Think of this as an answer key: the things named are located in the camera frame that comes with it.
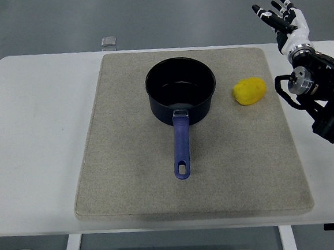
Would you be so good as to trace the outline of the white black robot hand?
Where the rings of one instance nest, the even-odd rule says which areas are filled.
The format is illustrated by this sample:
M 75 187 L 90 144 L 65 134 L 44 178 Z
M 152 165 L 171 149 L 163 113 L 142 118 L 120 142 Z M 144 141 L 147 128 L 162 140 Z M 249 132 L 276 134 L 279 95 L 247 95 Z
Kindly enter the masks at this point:
M 290 0 L 272 1 L 271 5 L 276 11 L 265 10 L 258 5 L 253 5 L 252 10 L 276 34 L 280 53 L 289 57 L 297 48 L 314 50 L 302 11 Z

